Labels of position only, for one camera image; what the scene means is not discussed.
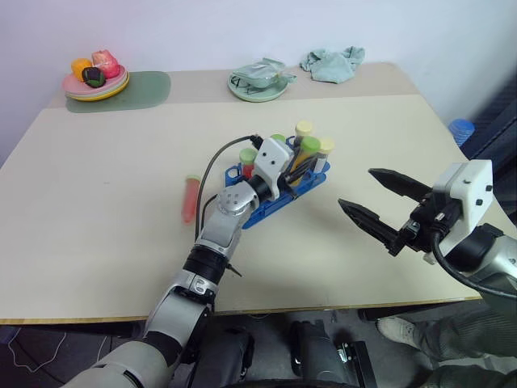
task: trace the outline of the beige tabletop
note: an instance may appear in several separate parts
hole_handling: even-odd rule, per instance
[[[219,70],[171,73],[169,99],[149,109],[71,113],[59,93],[0,170],[0,323],[144,318],[194,241],[180,219],[186,175],[201,175],[235,137],[291,135],[298,120],[336,140],[327,181],[243,232],[232,264],[244,277],[224,275],[219,313],[478,297],[422,253],[388,255],[337,203],[359,202],[399,228],[416,204],[368,168],[432,185],[465,160],[425,99],[390,64],[362,65],[341,85],[294,71],[298,82],[269,103],[234,98]],[[205,198],[238,151],[221,155]],[[484,221],[516,236],[496,202]]]

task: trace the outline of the pink toy fruit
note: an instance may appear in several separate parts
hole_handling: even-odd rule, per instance
[[[102,70],[106,78],[113,78],[119,75],[120,65],[116,58],[107,50],[96,51],[91,54],[94,66]]]

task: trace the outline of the light blue cloth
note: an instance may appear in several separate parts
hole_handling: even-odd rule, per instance
[[[342,53],[329,53],[325,49],[311,51],[300,63],[310,71],[313,80],[341,83],[354,77],[355,69],[364,60],[364,48],[351,46]]]

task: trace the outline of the blue bottle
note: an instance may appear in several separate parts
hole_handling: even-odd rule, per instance
[[[474,124],[465,119],[455,119],[448,126],[452,136],[458,147],[461,147],[463,143],[469,139],[476,129]]]

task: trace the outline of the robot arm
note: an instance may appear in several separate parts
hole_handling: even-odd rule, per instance
[[[339,200],[359,228],[382,241],[393,256],[405,246],[426,252],[427,262],[438,261],[494,308],[515,314],[517,241],[490,224],[476,226],[493,200],[491,161],[454,163],[433,188],[396,171],[369,172],[387,189],[419,205],[397,231],[363,206]]]
[[[166,387],[174,370],[188,361],[200,342],[223,276],[241,235],[242,225],[265,200],[279,195],[277,180],[292,150],[274,139],[263,141],[255,175],[217,196],[183,269],[174,277],[145,324],[141,340],[107,354],[65,385],[66,388]]]

